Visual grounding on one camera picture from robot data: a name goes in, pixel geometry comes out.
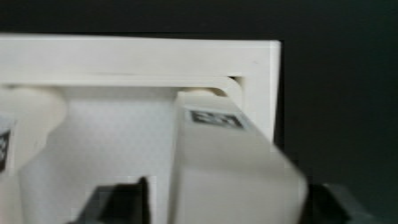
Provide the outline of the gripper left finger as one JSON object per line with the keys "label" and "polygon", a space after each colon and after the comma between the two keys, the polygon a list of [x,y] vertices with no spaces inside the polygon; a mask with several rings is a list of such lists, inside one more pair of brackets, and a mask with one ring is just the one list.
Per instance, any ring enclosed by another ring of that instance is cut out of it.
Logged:
{"label": "gripper left finger", "polygon": [[149,181],[100,186],[68,224],[151,224]]}

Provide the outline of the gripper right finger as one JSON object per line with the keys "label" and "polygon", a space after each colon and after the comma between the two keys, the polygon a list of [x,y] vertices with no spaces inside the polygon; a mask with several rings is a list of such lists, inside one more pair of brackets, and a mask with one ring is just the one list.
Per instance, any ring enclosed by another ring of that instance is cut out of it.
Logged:
{"label": "gripper right finger", "polygon": [[304,224],[373,224],[373,215],[341,185],[309,185]]}

